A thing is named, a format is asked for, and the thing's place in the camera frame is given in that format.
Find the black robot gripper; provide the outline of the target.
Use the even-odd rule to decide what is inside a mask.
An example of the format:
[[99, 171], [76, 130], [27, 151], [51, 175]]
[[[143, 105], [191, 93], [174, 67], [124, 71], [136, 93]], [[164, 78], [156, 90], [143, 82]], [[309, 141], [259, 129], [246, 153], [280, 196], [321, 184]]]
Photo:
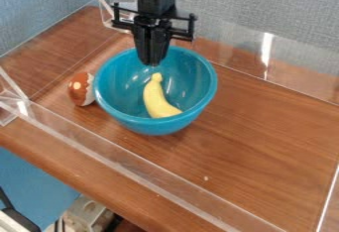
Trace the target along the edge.
[[176, 8], [176, 0], [136, 0], [134, 6], [114, 2], [111, 8], [112, 26], [132, 33], [138, 56], [146, 65], [158, 65], [166, 58], [172, 38], [194, 40], [198, 18]]

